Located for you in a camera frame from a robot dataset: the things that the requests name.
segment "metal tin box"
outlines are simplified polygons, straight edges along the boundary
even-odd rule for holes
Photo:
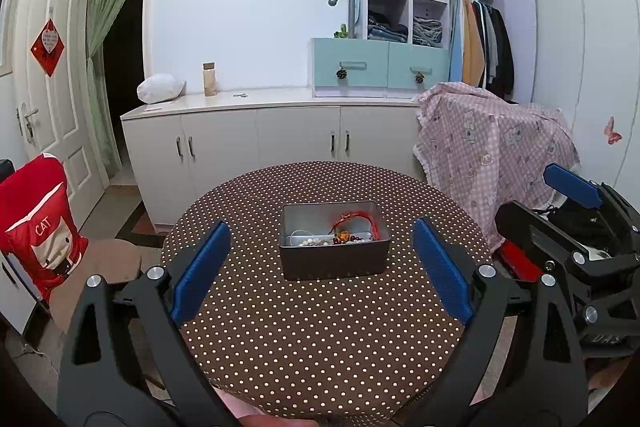
[[[380,241],[348,243],[323,247],[292,247],[287,237],[306,230],[314,235],[329,233],[340,218],[351,212],[366,213],[378,227]],[[340,226],[353,235],[371,231],[363,217],[354,217]],[[284,278],[293,280],[341,279],[376,275],[386,269],[391,245],[386,222],[374,201],[345,201],[342,203],[286,204],[280,227],[280,262]]]

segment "bear print fabric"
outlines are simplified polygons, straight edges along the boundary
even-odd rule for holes
[[[6,230],[11,250],[45,300],[82,260],[88,240],[71,218],[66,184],[59,183],[33,210]]]
[[[546,207],[554,190],[542,178],[545,167],[579,162],[558,110],[511,105],[460,82],[436,84],[417,100],[422,130],[415,156],[428,182],[480,225],[491,252],[504,241],[494,221],[500,205]]]

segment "window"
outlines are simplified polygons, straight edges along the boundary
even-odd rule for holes
[[[12,44],[17,0],[0,0],[0,76],[12,72]]]
[[[8,31],[7,21],[9,19],[9,8],[11,0],[0,0],[0,68],[3,68],[7,63],[7,45]]]

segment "floor rug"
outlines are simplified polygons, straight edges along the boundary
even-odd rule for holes
[[[140,203],[122,226],[116,239],[129,241],[139,247],[162,248],[167,232],[156,233],[146,213],[144,203]]]

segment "blue gripper pad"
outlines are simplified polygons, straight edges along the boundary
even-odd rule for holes
[[[469,300],[468,283],[447,254],[443,242],[444,240],[438,238],[436,232],[424,220],[419,219],[415,222],[414,250],[447,314],[466,325],[474,315]]]
[[[174,286],[171,319],[178,326],[195,318],[231,250],[228,225],[221,221],[198,246],[200,249],[196,256]]]
[[[551,163],[546,166],[543,178],[549,187],[554,188],[584,208],[600,208],[602,206],[602,199],[595,185],[583,180],[577,174],[559,166],[557,163]]]

